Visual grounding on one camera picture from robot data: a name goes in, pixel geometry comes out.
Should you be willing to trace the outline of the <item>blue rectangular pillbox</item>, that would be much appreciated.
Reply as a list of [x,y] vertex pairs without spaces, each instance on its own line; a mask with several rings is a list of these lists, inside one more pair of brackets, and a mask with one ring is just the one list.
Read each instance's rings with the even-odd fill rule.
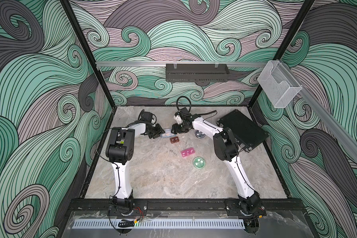
[[164,132],[160,134],[161,138],[171,138],[175,136],[176,134],[172,133],[172,129],[164,129]]

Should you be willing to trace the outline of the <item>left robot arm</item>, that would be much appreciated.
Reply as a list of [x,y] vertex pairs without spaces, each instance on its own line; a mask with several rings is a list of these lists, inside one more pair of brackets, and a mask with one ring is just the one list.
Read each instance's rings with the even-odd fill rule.
[[105,154],[115,175],[115,193],[110,197],[111,204],[115,208],[119,208],[123,212],[134,210],[129,165],[134,154],[135,138],[139,135],[146,135],[150,139],[156,139],[163,133],[164,130],[157,123],[157,117],[145,110],[141,110],[137,120],[126,127],[109,129]]

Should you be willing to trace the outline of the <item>dark red pillbox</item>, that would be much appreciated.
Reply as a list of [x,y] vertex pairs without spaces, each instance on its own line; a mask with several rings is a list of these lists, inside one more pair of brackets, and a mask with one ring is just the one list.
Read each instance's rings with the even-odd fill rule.
[[178,142],[179,142],[179,138],[177,136],[170,138],[170,143],[171,144],[175,144],[175,143],[178,143]]

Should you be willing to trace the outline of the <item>dark round pillbox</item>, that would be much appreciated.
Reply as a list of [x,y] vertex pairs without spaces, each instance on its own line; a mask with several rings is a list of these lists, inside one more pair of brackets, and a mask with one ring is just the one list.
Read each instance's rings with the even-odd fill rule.
[[196,130],[196,131],[195,131],[195,136],[196,136],[197,138],[204,138],[204,137],[206,137],[206,135],[205,135],[204,133],[200,132],[199,130]]

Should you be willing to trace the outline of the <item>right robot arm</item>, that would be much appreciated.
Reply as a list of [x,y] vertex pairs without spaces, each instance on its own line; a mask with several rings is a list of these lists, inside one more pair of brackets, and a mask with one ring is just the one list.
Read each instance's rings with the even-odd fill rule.
[[211,138],[217,158],[225,163],[236,184],[242,214],[254,218],[265,216],[266,210],[262,208],[260,194],[253,188],[241,164],[239,145],[232,130],[218,127],[203,118],[205,115],[216,114],[217,111],[192,114],[191,108],[177,107],[177,110],[174,115],[176,123],[171,132],[181,134],[197,130]]

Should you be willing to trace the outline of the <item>pink pillbox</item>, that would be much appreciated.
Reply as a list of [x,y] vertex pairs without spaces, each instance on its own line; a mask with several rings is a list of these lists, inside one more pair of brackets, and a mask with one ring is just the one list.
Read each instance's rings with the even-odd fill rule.
[[188,156],[194,154],[195,153],[195,149],[192,148],[192,147],[191,148],[187,148],[187,149],[182,150],[180,153],[181,153],[181,156],[183,158],[185,158],[185,157],[188,157]]

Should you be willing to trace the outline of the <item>green round pillbox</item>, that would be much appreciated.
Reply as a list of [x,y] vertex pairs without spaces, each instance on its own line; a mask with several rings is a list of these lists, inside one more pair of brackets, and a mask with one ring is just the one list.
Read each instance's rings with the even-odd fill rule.
[[197,169],[202,169],[205,167],[206,163],[205,160],[201,157],[195,157],[193,160],[193,165],[197,168]]

